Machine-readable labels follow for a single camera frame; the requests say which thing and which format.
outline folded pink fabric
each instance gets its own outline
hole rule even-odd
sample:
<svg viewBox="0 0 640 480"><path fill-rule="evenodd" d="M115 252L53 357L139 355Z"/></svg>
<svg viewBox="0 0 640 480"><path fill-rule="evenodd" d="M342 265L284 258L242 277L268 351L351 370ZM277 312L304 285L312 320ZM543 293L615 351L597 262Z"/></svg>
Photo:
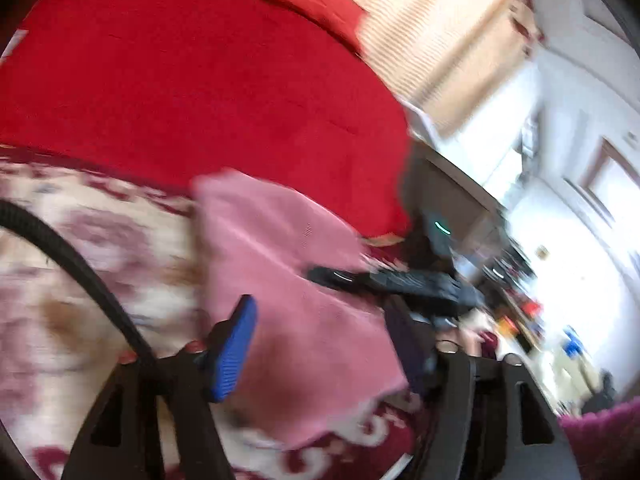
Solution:
<svg viewBox="0 0 640 480"><path fill-rule="evenodd" d="M405 386L379 309L304 278L312 265L363 268L350 226L295 190L236 171L198 177L194 194L210 255L212 321L226 319L241 294L257 300L234 393L253 426L295 448Z"/></svg>

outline window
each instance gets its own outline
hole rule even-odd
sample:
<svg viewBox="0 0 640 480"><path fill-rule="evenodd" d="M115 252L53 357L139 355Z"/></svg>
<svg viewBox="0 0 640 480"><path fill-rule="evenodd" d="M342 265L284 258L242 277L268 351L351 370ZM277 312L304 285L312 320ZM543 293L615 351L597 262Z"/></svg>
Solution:
<svg viewBox="0 0 640 480"><path fill-rule="evenodd" d="M582 182L591 205L621 238L640 273L640 176L602 139L600 153Z"/></svg>

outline striped curtain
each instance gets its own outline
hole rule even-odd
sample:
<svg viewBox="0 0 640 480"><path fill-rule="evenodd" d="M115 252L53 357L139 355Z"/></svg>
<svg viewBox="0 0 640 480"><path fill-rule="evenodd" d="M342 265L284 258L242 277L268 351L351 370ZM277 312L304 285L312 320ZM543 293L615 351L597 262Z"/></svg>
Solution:
<svg viewBox="0 0 640 480"><path fill-rule="evenodd" d="M365 60L450 137L530 56L532 0L355 0Z"/></svg>

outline bed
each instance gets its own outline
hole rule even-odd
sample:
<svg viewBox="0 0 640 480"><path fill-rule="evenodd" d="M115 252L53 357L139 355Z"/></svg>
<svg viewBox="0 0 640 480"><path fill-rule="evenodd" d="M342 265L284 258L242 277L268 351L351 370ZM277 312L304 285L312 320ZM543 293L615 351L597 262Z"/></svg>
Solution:
<svg viewBox="0 0 640 480"><path fill-rule="evenodd" d="M265 0L40 0L0 66L0 139L188 192L224 167L365 236L401 230L408 137L357 55Z"/></svg>

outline floral blanket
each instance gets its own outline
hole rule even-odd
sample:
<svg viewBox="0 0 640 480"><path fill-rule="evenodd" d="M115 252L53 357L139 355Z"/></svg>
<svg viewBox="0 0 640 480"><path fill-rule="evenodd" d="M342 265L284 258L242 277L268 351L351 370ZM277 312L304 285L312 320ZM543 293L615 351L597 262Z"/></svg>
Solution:
<svg viewBox="0 0 640 480"><path fill-rule="evenodd" d="M1 145L0 196L80 251L158 355L174 354L210 327L199 307L186 196ZM46 480L60 478L84 416L126 349L92 303L37 248L0 230L0 419ZM410 397L380 402L315 443L282 452L249 446L224 406L213 407L225 452L244 480L381 478L412 452L415 409ZM159 418L168 478L177 480L170 417L160 410Z"/></svg>

